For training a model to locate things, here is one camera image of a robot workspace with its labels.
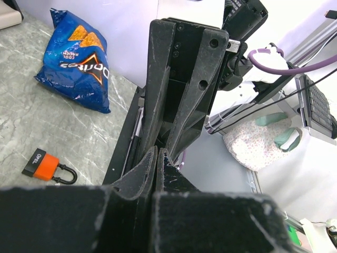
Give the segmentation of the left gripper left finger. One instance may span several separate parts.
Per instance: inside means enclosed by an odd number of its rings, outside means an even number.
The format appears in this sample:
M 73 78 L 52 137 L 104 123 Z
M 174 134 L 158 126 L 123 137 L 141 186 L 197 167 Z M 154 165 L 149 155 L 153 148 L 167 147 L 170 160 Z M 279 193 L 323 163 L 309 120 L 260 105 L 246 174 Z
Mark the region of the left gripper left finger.
M 102 186 L 1 188 L 1 252 L 146 252 L 157 148 Z

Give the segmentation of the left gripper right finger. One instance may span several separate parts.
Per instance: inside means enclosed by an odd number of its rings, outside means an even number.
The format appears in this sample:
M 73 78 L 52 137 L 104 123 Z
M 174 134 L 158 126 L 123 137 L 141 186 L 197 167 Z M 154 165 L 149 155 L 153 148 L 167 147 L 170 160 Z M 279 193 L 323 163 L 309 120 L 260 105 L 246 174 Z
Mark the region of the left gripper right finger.
M 276 203 L 257 193 L 201 192 L 173 165 L 157 160 L 152 198 L 153 252 L 293 252 Z

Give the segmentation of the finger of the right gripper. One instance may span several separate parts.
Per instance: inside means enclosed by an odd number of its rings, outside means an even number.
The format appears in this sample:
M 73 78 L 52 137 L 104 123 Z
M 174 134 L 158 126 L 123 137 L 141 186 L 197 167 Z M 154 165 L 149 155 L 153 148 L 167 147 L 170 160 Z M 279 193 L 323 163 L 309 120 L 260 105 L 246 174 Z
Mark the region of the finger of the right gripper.
M 150 23 L 147 78 L 145 86 L 143 135 L 141 156 L 155 144 L 161 128 L 166 91 L 169 82 L 170 53 L 175 35 L 175 24 L 165 20 Z
M 227 31 L 206 28 L 202 33 L 194 69 L 167 139 L 165 148 L 171 157 L 177 157 L 201 135 L 228 42 Z

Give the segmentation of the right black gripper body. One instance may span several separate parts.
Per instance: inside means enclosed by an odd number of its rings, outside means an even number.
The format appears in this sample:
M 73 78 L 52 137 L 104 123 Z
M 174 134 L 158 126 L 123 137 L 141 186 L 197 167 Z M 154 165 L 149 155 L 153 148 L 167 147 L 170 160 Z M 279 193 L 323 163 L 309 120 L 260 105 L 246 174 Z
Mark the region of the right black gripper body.
M 170 80 L 173 85 L 170 86 L 170 91 L 175 92 L 179 89 L 185 90 L 186 84 L 191 78 L 196 57 L 199 51 L 200 42 L 202 38 L 202 33 L 206 28 L 214 30 L 222 30 L 213 26 L 202 25 L 198 23 L 193 23 L 189 21 L 183 21 L 177 18 L 170 18 L 171 22 L 176 24 L 176 32 L 174 37 L 174 49 L 172 52 L 171 59 L 171 70 L 173 75 Z M 213 104 L 215 93 L 219 84 L 219 75 L 224 69 L 224 59 L 219 70 L 218 77 L 216 79 L 215 89 L 213 92 L 212 100 L 210 103 L 207 115 L 209 115 L 211 106 Z

